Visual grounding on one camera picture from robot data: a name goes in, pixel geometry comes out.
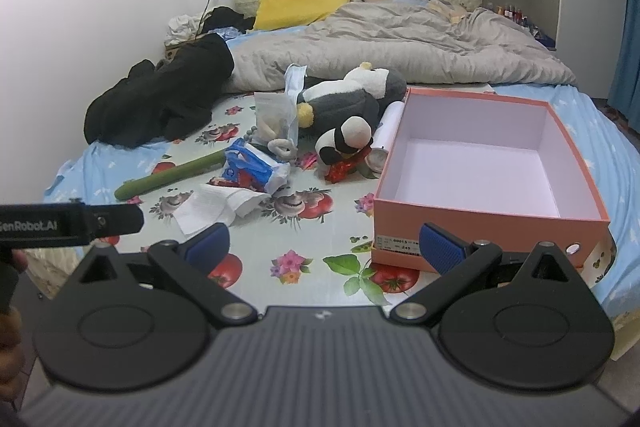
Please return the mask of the person left hand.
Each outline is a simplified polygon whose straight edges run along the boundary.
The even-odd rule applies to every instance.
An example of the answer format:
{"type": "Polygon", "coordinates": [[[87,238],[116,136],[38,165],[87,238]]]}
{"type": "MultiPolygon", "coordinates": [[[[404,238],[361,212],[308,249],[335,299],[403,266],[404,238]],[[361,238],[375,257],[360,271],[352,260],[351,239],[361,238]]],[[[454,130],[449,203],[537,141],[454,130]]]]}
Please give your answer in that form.
{"type": "Polygon", "coordinates": [[[22,318],[15,307],[1,314],[0,331],[0,395],[2,401],[13,401],[22,389],[25,355],[22,347],[22,318]]]}

